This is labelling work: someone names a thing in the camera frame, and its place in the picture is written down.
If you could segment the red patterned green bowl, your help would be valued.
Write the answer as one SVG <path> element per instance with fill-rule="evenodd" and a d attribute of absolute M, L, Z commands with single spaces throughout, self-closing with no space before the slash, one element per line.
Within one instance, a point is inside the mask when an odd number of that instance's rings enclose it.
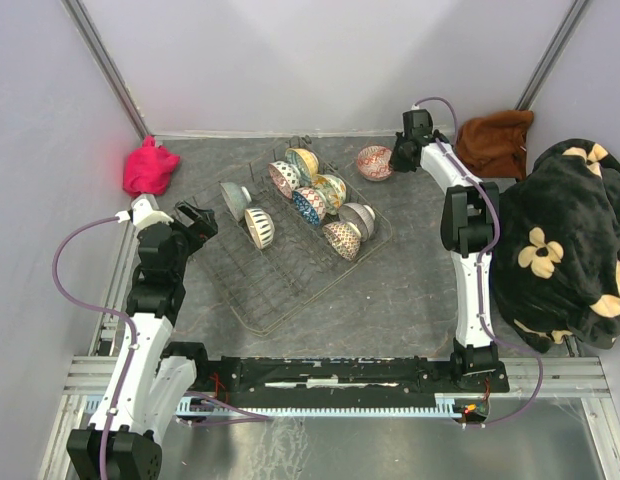
<path fill-rule="evenodd" d="M 369 181 L 387 180 L 393 173 L 390 166 L 392 150 L 385 146 L 371 145 L 362 149 L 356 160 L 359 173 Z"/>

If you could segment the wire dish rack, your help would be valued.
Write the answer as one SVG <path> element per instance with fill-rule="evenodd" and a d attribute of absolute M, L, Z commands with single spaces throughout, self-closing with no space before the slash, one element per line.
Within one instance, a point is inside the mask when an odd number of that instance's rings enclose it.
<path fill-rule="evenodd" d="M 374 230 L 356 257 L 341 257 L 319 227 L 302 219 L 295 204 L 277 190 L 268 173 L 290 147 L 318 151 L 309 136 L 283 138 L 168 138 L 166 145 L 181 154 L 184 175 L 196 192 L 183 206 L 211 209 L 218 234 L 189 261 L 187 297 L 214 292 L 248 331 L 265 336 L 326 292 L 344 284 L 357 267 L 392 238 L 389 220 L 375 214 Z M 252 206 L 274 222 L 271 245 L 258 249 L 243 220 L 234 219 L 224 202 L 221 185 L 231 182 L 248 189 Z"/>

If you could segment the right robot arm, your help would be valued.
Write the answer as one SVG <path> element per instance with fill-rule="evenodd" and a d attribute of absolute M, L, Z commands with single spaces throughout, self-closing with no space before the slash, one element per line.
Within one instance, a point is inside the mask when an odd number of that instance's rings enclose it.
<path fill-rule="evenodd" d="M 440 237 L 453 261 L 458 310 L 449 379 L 457 389 L 471 391 L 499 365 L 489 295 L 492 250 L 500 236 L 499 189 L 463 165 L 427 110 L 414 106 L 402 121 L 391 168 L 402 173 L 421 168 L 445 194 Z"/>

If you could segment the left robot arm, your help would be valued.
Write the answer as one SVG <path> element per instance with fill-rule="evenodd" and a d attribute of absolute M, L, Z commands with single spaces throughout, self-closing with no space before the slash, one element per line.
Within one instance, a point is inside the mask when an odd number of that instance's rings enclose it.
<path fill-rule="evenodd" d="M 215 214 L 187 202 L 177 205 L 188 224 L 138 198 L 113 216 L 138 231 L 139 263 L 124 311 L 124 338 L 106 392 L 87 427 L 71 431 L 67 452 L 81 479 L 155 479 L 162 441 L 188 389 L 211 378 L 205 348 L 170 342 L 185 298 L 189 258 L 218 232 Z"/>

